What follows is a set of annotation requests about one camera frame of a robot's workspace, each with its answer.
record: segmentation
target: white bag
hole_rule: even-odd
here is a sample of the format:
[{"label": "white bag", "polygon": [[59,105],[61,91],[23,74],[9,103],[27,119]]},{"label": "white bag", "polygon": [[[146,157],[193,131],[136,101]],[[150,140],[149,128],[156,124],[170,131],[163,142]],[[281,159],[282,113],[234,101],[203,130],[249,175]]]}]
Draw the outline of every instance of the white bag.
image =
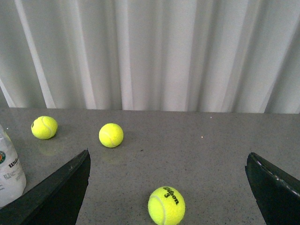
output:
[{"label": "white bag", "polygon": [[20,197],[26,177],[9,136],[0,125],[0,207]]}]

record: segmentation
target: white backdrop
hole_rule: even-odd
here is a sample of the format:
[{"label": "white backdrop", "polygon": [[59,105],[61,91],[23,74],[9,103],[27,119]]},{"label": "white backdrop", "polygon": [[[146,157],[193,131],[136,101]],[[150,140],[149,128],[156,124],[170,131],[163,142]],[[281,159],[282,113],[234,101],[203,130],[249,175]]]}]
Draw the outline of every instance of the white backdrop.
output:
[{"label": "white backdrop", "polygon": [[299,0],[0,2],[0,106],[300,113]]}]

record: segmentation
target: gray countertop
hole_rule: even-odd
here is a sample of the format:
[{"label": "gray countertop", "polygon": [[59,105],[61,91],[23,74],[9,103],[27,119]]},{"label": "gray countertop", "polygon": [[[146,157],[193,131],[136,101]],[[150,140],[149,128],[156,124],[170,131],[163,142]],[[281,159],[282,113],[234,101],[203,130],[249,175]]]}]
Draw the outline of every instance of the gray countertop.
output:
[{"label": "gray countertop", "polygon": [[[35,138],[34,119],[54,117],[59,129]],[[124,141],[104,147],[100,128],[124,130]],[[77,225],[153,225],[147,203],[152,191],[171,186],[183,195],[181,225],[264,224],[245,165],[256,152],[300,179],[300,116],[199,112],[66,109],[0,109],[27,178],[25,192],[84,149],[89,149],[89,185]]]}]

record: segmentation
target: yellow tennis ball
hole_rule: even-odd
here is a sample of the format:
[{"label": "yellow tennis ball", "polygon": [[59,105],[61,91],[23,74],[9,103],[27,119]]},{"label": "yellow tennis ball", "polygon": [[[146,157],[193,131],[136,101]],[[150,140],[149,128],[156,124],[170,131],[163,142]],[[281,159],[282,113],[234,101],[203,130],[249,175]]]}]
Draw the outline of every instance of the yellow tennis ball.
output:
[{"label": "yellow tennis ball", "polygon": [[100,142],[108,147],[117,147],[123,141],[124,133],[122,128],[115,123],[108,123],[104,125],[99,131]]},{"label": "yellow tennis ball", "polygon": [[50,116],[40,116],[31,125],[33,135],[39,139],[52,138],[57,130],[57,122]]},{"label": "yellow tennis ball", "polygon": [[182,195],[173,187],[160,187],[150,195],[148,211],[157,225],[177,225],[185,210]]}]

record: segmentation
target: wilson logo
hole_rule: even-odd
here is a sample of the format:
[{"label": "wilson logo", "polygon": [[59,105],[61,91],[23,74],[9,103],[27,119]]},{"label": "wilson logo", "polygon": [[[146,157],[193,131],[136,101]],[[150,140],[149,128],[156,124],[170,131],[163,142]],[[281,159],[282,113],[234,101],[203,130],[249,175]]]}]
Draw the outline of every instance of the wilson logo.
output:
[{"label": "wilson logo", "polygon": [[0,151],[0,164],[3,163],[6,159],[6,155],[3,151]]},{"label": "wilson logo", "polygon": [[179,203],[178,199],[176,198],[176,196],[174,195],[174,191],[172,191],[172,189],[170,189],[169,187],[163,187],[164,190],[166,190],[168,193],[165,194],[164,196],[167,198],[169,196],[172,196],[172,199],[174,199],[174,202],[176,203],[176,205]]},{"label": "wilson logo", "polygon": [[18,161],[19,161],[19,158],[16,158],[16,159],[14,160],[14,162],[12,162],[11,164],[9,164],[9,167],[10,167],[10,168],[13,167],[14,165],[16,165],[16,164],[18,163]]}]

